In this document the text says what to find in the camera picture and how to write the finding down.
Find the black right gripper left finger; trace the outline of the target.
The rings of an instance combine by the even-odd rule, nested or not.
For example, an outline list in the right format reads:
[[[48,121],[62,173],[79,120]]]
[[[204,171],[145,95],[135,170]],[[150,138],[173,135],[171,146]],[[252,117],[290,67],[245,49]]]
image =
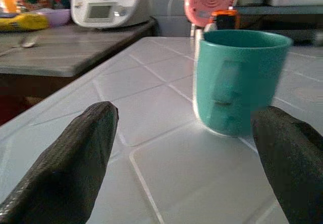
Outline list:
[[[46,148],[0,203],[0,224],[86,224],[113,148],[118,108],[89,106]]]

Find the metal spoon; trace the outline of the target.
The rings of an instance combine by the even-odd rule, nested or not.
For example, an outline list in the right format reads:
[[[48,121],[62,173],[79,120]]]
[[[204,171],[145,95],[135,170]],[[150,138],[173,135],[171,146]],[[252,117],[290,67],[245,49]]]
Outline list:
[[[13,45],[11,49],[31,48],[36,45],[38,38],[39,38],[38,34],[24,36],[18,41],[18,43]]]

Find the dark shelf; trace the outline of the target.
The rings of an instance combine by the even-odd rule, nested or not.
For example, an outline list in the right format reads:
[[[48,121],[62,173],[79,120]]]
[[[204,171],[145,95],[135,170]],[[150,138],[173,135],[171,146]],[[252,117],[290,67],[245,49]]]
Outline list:
[[[234,7],[241,15],[320,15],[323,6],[237,6]]]

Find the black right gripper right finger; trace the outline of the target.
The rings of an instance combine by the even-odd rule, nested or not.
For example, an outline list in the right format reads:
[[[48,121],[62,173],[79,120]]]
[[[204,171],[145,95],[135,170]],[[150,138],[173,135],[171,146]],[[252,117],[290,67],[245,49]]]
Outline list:
[[[251,117],[266,177],[290,224],[323,224],[323,135],[280,108]]]

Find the white kitchen machine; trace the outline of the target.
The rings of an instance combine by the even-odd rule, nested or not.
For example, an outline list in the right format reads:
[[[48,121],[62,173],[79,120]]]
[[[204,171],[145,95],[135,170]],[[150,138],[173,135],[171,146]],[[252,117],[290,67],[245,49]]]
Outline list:
[[[150,19],[148,0],[72,0],[73,21],[87,28],[118,28]]]

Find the orange lidded dark jar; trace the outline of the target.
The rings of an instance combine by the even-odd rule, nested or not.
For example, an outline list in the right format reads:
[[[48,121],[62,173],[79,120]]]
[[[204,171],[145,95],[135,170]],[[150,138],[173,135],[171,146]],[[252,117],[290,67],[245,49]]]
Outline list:
[[[238,29],[240,16],[235,9],[218,10],[212,12],[209,22],[215,24],[218,30]]]

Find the grey wooden table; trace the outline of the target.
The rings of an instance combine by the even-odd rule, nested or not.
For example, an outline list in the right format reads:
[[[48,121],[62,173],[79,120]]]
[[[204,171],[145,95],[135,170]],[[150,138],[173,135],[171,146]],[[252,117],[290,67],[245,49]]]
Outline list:
[[[156,20],[116,29],[70,24],[42,31],[32,48],[0,56],[0,96],[46,98],[142,37]]]

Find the yellow package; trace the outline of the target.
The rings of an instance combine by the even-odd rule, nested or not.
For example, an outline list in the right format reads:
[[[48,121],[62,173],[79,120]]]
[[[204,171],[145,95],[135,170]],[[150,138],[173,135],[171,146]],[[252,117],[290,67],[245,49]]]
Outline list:
[[[34,13],[0,13],[0,31],[34,31],[49,27],[44,15]]]

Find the purple bowl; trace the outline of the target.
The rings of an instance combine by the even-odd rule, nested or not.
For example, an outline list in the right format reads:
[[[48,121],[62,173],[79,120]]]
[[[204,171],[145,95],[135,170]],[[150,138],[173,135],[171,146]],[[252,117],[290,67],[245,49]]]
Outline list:
[[[39,15],[44,15],[50,27],[59,27],[66,25],[71,19],[71,10],[70,9],[50,9],[43,8],[34,11]]]

